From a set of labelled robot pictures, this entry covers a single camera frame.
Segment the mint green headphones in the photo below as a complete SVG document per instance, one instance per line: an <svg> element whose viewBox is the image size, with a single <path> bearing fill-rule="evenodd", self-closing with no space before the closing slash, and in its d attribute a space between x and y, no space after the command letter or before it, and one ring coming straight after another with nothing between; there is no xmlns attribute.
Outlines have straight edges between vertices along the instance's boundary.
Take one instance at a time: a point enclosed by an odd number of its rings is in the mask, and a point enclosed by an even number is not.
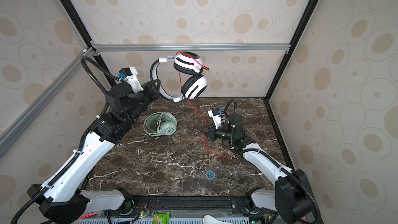
<svg viewBox="0 0 398 224"><path fill-rule="evenodd" d="M145 119L143 128L150 136L172 135L177 130L177 119L172 113L153 113Z"/></svg>

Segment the white black red headphones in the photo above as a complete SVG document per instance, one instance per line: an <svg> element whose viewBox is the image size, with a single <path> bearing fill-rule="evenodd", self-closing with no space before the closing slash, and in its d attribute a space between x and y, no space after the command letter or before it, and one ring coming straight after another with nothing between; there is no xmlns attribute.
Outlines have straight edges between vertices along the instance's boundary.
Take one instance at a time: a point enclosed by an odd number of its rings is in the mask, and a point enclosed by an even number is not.
<svg viewBox="0 0 398 224"><path fill-rule="evenodd" d="M172 96L162 87L158 68L161 64L173 63L173 68L185 80L180 80L177 85L180 87L179 96ZM159 57L151 66L150 78L157 82L161 97L166 100L178 103L182 100L193 100L198 98L207 88L207 79L204 75L210 68L205 66L203 59L189 51L179 51L173 56Z"/></svg>

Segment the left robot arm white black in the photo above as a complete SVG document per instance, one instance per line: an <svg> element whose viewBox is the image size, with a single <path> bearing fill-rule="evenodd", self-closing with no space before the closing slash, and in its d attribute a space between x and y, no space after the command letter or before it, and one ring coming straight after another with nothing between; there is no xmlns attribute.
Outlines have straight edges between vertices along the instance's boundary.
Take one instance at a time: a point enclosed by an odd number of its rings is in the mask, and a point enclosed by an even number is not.
<svg viewBox="0 0 398 224"><path fill-rule="evenodd" d="M12 218L13 224L34 203L39 205L47 223L71 224L85 214L120 209L127 200L127 195L119 189L93 192L80 190L79 186L100 159L132 129L148 106L161 97L161 82L154 76L141 85L134 68L126 67L117 77L111 76L120 83L107 91L87 64L101 67L87 56L82 56L80 61L103 91L105 106L84 131L78 148L61 168L41 185L32 185L28 189L30 199Z"/></svg>

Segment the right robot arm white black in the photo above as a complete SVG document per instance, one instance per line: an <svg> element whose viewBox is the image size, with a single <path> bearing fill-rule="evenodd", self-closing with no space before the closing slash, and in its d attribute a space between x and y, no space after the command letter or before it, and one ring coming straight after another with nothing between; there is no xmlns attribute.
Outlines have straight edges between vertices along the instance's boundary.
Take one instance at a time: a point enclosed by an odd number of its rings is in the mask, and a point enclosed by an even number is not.
<svg viewBox="0 0 398 224"><path fill-rule="evenodd" d="M246 193L249 212L269 209L278 213L287 224L306 224L307 216L312 214L315 224L322 223L320 207L307 175L300 169L284 166L245 134L235 99L229 100L223 109L213 109L208 114L213 123L206 123L200 132L209 141L227 141L233 154L253 164L274 186L273 190L257 188Z"/></svg>

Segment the small blue tape roll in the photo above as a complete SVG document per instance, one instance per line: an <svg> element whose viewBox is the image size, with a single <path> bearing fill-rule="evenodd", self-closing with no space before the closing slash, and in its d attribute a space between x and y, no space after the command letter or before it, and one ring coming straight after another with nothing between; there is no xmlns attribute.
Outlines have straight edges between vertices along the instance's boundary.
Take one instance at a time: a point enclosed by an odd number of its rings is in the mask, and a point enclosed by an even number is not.
<svg viewBox="0 0 398 224"><path fill-rule="evenodd" d="M208 181L213 181L215 179L215 173L212 170L206 172L206 179Z"/></svg>

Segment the white spoon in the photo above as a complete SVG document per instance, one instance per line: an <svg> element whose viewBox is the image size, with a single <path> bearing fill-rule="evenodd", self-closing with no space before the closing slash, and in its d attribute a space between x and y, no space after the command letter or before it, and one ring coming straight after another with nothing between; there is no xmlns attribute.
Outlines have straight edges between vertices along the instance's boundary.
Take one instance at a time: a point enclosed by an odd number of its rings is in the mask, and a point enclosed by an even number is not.
<svg viewBox="0 0 398 224"><path fill-rule="evenodd" d="M205 215L203 217L203 224L232 224L231 222L224 222L214 218L211 215Z"/></svg>

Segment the green snack packet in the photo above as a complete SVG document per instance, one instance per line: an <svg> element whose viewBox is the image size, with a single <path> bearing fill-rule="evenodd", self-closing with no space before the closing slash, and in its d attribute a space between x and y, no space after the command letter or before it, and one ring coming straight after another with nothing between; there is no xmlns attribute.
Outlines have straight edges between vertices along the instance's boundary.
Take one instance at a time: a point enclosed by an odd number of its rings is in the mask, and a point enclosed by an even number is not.
<svg viewBox="0 0 398 224"><path fill-rule="evenodd" d="M153 224L168 224L170 212L165 214L155 213L153 217Z"/></svg>

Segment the pink marker pen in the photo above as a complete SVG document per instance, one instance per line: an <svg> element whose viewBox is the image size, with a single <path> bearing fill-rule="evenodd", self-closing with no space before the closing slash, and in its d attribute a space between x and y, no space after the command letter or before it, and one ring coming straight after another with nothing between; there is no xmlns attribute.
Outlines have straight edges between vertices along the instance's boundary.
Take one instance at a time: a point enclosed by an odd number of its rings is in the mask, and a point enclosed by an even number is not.
<svg viewBox="0 0 398 224"><path fill-rule="evenodd" d="M79 217L77 220L89 218L89 217L92 217L92 216L94 216L94 215L97 215L98 213L99 213L99 212L87 213L87 214L84 214L84 215L82 215L81 217Z"/></svg>

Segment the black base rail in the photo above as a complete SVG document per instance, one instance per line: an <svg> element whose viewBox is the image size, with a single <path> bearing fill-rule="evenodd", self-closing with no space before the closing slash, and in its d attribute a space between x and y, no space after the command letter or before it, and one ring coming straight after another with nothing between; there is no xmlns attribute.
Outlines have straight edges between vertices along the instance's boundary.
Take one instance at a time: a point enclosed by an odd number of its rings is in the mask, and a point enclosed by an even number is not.
<svg viewBox="0 0 398 224"><path fill-rule="evenodd" d="M264 221L271 224L277 218L287 217L287 223L293 224L295 221L310 223L311 219L304 220L304 212L300 216L293 217L286 212L286 207L282 208L282 213L277 212L272 206L255 206L254 201L249 195L245 196L140 196L127 199L117 210L95 211L99 216L105 216L109 223L116 218L133 218L135 222L141 217L149 217L154 214L182 214L193 215L200 213L216 213L223 216L248 217L250 220L259 220L261 217L270 218Z"/></svg>

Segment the horizontal aluminium rail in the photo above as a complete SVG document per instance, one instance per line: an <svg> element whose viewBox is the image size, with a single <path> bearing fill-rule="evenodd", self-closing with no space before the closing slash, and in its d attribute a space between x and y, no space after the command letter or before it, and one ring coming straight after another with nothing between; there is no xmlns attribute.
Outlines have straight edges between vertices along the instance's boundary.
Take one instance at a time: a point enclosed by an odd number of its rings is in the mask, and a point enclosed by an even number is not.
<svg viewBox="0 0 398 224"><path fill-rule="evenodd" d="M281 50L289 51L289 43L254 43L254 44L135 44L135 45L99 45L94 44L92 49L94 53L100 52L178 52L178 51L270 51Z"/></svg>

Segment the black vertical frame post left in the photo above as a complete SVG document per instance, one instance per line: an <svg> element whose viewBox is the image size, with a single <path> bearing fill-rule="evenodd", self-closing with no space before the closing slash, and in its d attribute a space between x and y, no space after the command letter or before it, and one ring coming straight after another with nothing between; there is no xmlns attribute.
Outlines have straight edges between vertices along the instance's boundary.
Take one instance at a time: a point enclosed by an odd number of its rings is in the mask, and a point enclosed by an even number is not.
<svg viewBox="0 0 398 224"><path fill-rule="evenodd" d="M95 62L101 66L106 72L110 73L108 66L105 63L104 58L97 51L95 47L96 43L94 42L91 34L89 33L88 27L82 17L80 16L77 8L75 7L72 0L59 0L61 6L63 7L64 11L66 12L67 16L69 17L71 23L73 24L74 28L78 32L79 36L81 37L82 41L88 48L93 48L94 55L93 59Z"/></svg>

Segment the black vertical frame post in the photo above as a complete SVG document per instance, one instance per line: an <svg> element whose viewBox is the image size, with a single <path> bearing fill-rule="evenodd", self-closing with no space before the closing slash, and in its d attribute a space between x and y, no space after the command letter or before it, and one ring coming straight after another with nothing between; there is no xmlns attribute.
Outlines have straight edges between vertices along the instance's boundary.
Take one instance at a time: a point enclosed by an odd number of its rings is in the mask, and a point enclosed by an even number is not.
<svg viewBox="0 0 398 224"><path fill-rule="evenodd" d="M283 56L283 59L278 67L278 70L272 80L270 88L265 96L265 99L264 99L265 102L270 101L270 99L271 99L271 97L272 97L272 95L273 95L273 93L274 93L274 91L275 91L310 19L311 19L311 16L313 15L313 13L315 11L315 8L316 8L318 2L319 2L319 0L309 0L308 1L306 8L304 9L303 15L302 15L301 19L299 20L298 25L295 29L295 32L292 36L292 39L290 42L290 48Z"/></svg>
<svg viewBox="0 0 398 224"><path fill-rule="evenodd" d="M94 42L91 34L89 33L88 27L82 17L80 16L77 8L75 7L72 0L59 0L61 6L63 7L64 11L66 12L67 16L69 17L71 23L73 24L74 28L78 32L79 36L81 37L82 41L88 48L93 48L94 55L93 59L95 62L101 66L106 72L110 73L108 66L105 63L104 58L97 51L95 47L96 43Z"/></svg>

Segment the diagonal aluminium rail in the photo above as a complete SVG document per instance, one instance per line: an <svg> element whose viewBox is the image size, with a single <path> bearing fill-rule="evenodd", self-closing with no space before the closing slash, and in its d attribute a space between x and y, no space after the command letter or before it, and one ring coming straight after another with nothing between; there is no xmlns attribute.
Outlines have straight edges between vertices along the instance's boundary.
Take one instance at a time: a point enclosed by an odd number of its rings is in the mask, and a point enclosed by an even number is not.
<svg viewBox="0 0 398 224"><path fill-rule="evenodd" d="M1 156L12 147L24 131L41 114L44 108L57 96L63 87L81 68L83 56L93 57L94 48L86 48L79 56L47 87L43 93L20 115L1 136Z"/></svg>

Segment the black vertical frame post right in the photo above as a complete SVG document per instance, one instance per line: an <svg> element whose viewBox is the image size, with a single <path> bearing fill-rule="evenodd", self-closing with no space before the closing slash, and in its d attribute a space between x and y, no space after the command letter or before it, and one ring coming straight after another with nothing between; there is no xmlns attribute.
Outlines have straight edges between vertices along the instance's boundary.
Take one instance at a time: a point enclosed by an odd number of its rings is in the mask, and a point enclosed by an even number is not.
<svg viewBox="0 0 398 224"><path fill-rule="evenodd" d="M283 59L278 67L278 70L272 80L270 88L265 96L265 99L264 99L265 102L270 101L270 99L271 99L271 97L272 97L272 95L273 95L273 93L274 93L274 91L275 91L310 19L311 19L311 16L313 15L313 13L315 11L315 8L316 8L318 2L319 2L319 0L309 0L308 1L306 8L304 9L303 15L302 15L301 19L299 20L298 25L295 29L295 32L292 36L292 39L290 42L290 48L283 56Z"/></svg>

